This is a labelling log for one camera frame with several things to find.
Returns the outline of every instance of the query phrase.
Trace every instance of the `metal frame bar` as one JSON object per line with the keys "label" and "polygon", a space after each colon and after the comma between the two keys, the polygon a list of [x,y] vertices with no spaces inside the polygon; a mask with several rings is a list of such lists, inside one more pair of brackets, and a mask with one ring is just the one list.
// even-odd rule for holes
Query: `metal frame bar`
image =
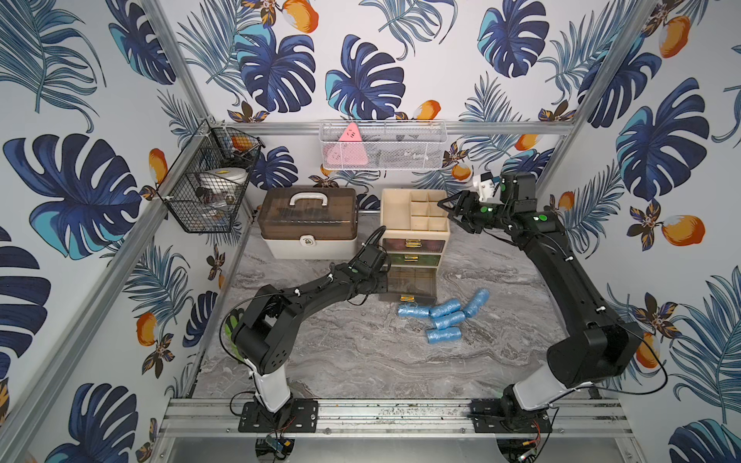
{"label": "metal frame bar", "polygon": [[[170,169],[160,187],[166,196],[184,173],[190,159],[197,153],[201,140],[199,133],[193,136]],[[16,402],[12,413],[2,426],[0,433],[0,462],[22,462],[28,445],[36,436],[41,423],[67,384],[75,367],[88,345],[98,332],[100,325],[110,312],[144,248],[159,228],[167,212],[162,201],[152,200],[126,236],[121,249],[111,259],[108,270],[97,281],[90,295],[81,304],[79,311],[70,320],[67,335],[50,351],[46,368],[31,380],[27,393]]]}
{"label": "metal frame bar", "polygon": [[167,20],[167,16],[162,10],[159,0],[142,0],[142,6],[152,25],[152,29],[157,34],[159,44],[162,46],[162,50],[165,52],[170,66],[175,71],[176,78],[180,80],[183,86],[183,90],[196,116],[199,119],[213,119],[208,112],[208,106],[201,94],[201,90],[198,89],[198,84],[188,69],[188,64],[182,55],[175,32],[170,27],[170,22]]}
{"label": "metal frame bar", "polygon": [[[235,399],[242,411],[250,399]],[[316,433],[286,433],[305,438],[451,438],[514,439],[531,434],[475,433],[468,400],[319,399]],[[615,399],[563,399],[554,423],[554,438],[603,437],[629,439],[633,432]],[[239,417],[229,410],[229,399],[171,400],[162,420],[164,437],[265,437],[239,433]]]}
{"label": "metal frame bar", "polygon": [[556,146],[551,160],[545,166],[545,170],[538,180],[536,196],[542,196],[542,192],[548,186],[548,182],[553,178],[553,172],[558,171],[558,166],[561,165],[570,153],[571,146],[576,141],[579,133],[589,124],[588,119],[597,107],[602,94],[607,90],[613,77],[615,77],[615,73],[620,68],[623,60],[625,60],[628,52],[631,51],[633,43],[636,41],[638,34],[655,6],[655,0],[638,0],[636,7],[631,12],[629,20],[627,20],[623,29],[618,33],[601,68],[597,71],[597,75],[587,92],[587,96],[584,98],[584,102],[581,103],[579,109],[576,111],[573,119],[574,129]]}
{"label": "metal frame bar", "polygon": [[[542,135],[568,135],[570,122],[460,122],[444,121],[448,135],[482,135],[489,133],[533,133]],[[319,135],[321,121],[314,122],[260,122],[239,124],[225,122],[223,127],[247,130],[255,135]]]}

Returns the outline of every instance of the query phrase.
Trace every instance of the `blue yarn roll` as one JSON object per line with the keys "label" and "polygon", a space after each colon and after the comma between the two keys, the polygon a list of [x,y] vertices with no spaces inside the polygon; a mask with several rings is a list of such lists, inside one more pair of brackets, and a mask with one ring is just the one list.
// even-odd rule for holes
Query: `blue yarn roll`
{"label": "blue yarn roll", "polygon": [[479,309],[486,304],[486,301],[489,300],[489,290],[486,288],[481,288],[478,291],[476,291],[476,295],[473,296],[473,299],[471,299],[471,302],[468,303],[468,305],[465,306],[465,309],[463,309],[463,313],[468,318],[471,318],[475,316]]}
{"label": "blue yarn roll", "polygon": [[399,306],[400,317],[414,317],[415,319],[426,319],[430,316],[430,306],[427,305],[415,305],[415,304],[401,304]]}
{"label": "blue yarn roll", "polygon": [[455,312],[449,313],[448,315],[439,317],[437,319],[432,319],[432,325],[437,330],[444,330],[445,328],[458,324],[463,320],[465,320],[465,314],[460,310],[456,310]]}
{"label": "blue yarn roll", "polygon": [[427,332],[427,341],[430,344],[443,341],[457,341],[461,339],[461,336],[461,330],[456,327],[445,328],[444,330],[429,330]]}
{"label": "blue yarn roll", "polygon": [[430,316],[434,319],[437,317],[442,317],[443,315],[448,315],[449,313],[453,313],[456,310],[461,308],[461,301],[458,299],[451,299],[448,302],[445,302],[444,304],[438,305],[437,307],[433,307],[432,310],[430,310]]}

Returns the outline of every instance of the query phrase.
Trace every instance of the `storage box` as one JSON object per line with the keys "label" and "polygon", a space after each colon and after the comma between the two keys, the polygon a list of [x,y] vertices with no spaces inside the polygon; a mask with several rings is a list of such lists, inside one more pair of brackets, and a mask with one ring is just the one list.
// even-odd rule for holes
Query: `storage box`
{"label": "storage box", "polygon": [[352,188],[273,188],[257,219],[276,259],[332,259],[355,256],[358,209]]}
{"label": "storage box", "polygon": [[381,195],[383,247],[391,258],[388,302],[436,301],[436,273],[451,238],[447,213],[437,202],[443,190],[386,188]]}

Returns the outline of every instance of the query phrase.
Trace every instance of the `marble floor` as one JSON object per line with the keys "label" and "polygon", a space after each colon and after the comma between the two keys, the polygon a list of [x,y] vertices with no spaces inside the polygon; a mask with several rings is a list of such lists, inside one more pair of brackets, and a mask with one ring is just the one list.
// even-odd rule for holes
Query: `marble floor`
{"label": "marble floor", "polygon": [[[379,223],[362,215],[360,240]],[[221,319],[264,284],[290,287],[328,271],[329,261],[276,260],[253,227]],[[370,296],[355,307],[342,302],[307,319],[287,363],[294,395],[354,399],[467,399],[500,396],[508,384],[545,362],[565,334],[541,278],[525,254],[486,235],[452,232],[438,272],[438,301],[467,301],[479,287],[491,297],[459,327],[457,342],[430,345],[428,320],[401,319],[398,304]],[[253,390],[249,370],[226,356],[214,336],[198,375],[194,398],[231,398]]]}

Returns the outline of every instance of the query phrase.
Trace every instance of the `drawer organizer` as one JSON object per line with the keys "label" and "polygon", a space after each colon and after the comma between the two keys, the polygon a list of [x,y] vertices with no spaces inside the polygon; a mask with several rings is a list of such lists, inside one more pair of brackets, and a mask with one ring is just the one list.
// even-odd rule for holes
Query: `drawer organizer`
{"label": "drawer organizer", "polygon": [[383,190],[381,225],[386,231],[381,243],[391,258],[387,302],[434,304],[436,272],[450,241],[447,213],[437,202],[443,190]]}
{"label": "drawer organizer", "polygon": [[322,121],[322,163],[329,170],[438,170],[448,144],[442,121],[352,121],[360,141],[340,141],[350,121]]}

